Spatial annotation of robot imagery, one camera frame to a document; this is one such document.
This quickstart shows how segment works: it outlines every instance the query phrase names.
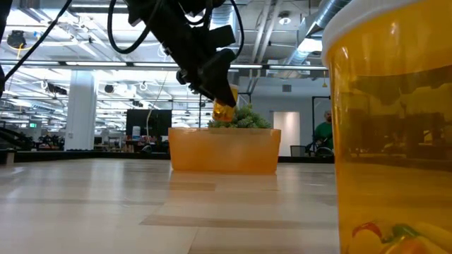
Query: yellow plastic bin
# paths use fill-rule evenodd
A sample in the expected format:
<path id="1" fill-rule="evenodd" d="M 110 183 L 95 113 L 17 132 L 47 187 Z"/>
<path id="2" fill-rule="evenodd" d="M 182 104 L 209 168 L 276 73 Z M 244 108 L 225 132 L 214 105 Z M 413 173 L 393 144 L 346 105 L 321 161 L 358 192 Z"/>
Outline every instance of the yellow plastic bin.
<path id="1" fill-rule="evenodd" d="M 341 253 L 452 253 L 451 29 L 451 0 L 355 0 L 324 31 Z"/>
<path id="2" fill-rule="evenodd" d="M 170 128 L 175 171 L 274 174 L 281 131 L 245 128 Z"/>

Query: green shirt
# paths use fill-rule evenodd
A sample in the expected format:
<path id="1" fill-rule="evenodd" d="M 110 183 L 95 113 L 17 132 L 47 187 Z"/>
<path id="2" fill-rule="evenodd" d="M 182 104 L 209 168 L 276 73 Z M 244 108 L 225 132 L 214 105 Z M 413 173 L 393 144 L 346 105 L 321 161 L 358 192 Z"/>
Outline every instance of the green shirt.
<path id="1" fill-rule="evenodd" d="M 328 141 L 326 141 L 325 146 L 333 149 L 333 124 L 331 123 L 321 123 L 319 126 L 317 126 L 316 131 L 314 132 L 314 139 L 317 140 L 325 140 L 326 138 L 329 138 Z"/>

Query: white wall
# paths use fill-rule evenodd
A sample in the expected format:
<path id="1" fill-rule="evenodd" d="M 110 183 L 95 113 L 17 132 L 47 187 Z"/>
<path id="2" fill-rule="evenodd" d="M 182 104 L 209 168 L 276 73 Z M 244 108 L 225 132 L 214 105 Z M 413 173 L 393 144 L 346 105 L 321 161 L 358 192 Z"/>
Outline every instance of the white wall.
<path id="1" fill-rule="evenodd" d="M 299 112 L 273 112 L 273 127 L 281 130 L 280 156 L 290 157 L 290 146 L 300 145 Z"/>
<path id="2" fill-rule="evenodd" d="M 298 111 L 300 119 L 300 144 L 307 145 L 312 142 L 312 111 L 311 98 L 272 98 L 252 97 L 253 111 L 260 114 L 270 123 L 273 122 L 274 111 Z M 329 99 L 316 99 L 315 101 L 315 126 L 325 121 L 323 115 L 326 110 L 331 110 Z"/>
<path id="3" fill-rule="evenodd" d="M 248 77 L 240 78 L 240 92 L 246 92 L 249 85 Z M 291 92 L 283 92 L 283 85 L 291 85 Z M 329 78 L 259 78 L 253 91 L 253 97 L 280 97 L 298 99 L 300 97 L 329 96 L 331 94 Z"/>

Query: green vegetable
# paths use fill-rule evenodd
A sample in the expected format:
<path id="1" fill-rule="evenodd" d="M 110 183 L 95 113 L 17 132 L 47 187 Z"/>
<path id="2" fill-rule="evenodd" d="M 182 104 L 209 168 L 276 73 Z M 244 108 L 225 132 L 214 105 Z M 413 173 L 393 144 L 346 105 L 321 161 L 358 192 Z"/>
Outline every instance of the green vegetable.
<path id="1" fill-rule="evenodd" d="M 250 104 L 235 108 L 234 116 L 230 123 L 222 121 L 210 121 L 209 128 L 271 128 L 271 124 L 259 114 L 253 112 Z"/>
<path id="2" fill-rule="evenodd" d="M 403 237 L 403 236 L 410 236 L 410 237 L 416 237 L 419 236 L 419 233 L 417 233 L 411 226 L 408 226 L 407 224 L 397 224 L 393 227 L 393 234 L 395 237 Z"/>

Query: white pillar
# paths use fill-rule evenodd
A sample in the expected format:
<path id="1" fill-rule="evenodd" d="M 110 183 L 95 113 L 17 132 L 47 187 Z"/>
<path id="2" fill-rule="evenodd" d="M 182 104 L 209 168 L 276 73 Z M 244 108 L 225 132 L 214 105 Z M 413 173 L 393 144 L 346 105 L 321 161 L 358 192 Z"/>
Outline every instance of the white pillar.
<path id="1" fill-rule="evenodd" d="M 65 150 L 92 150 L 98 83 L 92 71 L 72 71 Z"/>

